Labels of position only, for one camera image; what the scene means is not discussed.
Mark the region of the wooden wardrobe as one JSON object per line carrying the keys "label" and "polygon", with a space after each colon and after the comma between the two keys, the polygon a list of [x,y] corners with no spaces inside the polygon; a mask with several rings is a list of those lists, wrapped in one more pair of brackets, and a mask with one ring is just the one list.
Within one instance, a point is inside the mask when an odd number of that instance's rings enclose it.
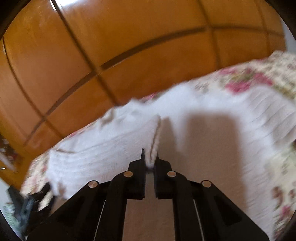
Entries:
{"label": "wooden wardrobe", "polygon": [[265,1],[22,1],[1,27],[1,179],[20,188],[115,105],[285,49]]}

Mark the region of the pile of clothes on floor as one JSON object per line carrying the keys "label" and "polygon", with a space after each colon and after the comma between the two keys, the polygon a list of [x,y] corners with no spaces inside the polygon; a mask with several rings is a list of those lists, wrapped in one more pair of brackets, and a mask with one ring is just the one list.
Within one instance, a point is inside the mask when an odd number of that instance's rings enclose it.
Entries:
{"label": "pile of clothes on floor", "polygon": [[16,226],[19,228],[19,233],[13,230],[4,214],[1,213],[1,240],[25,240],[50,215],[55,196],[50,199],[45,208],[39,209],[40,202],[50,190],[50,184],[46,183],[39,192],[24,198],[13,186],[9,187],[8,194],[15,207]]}

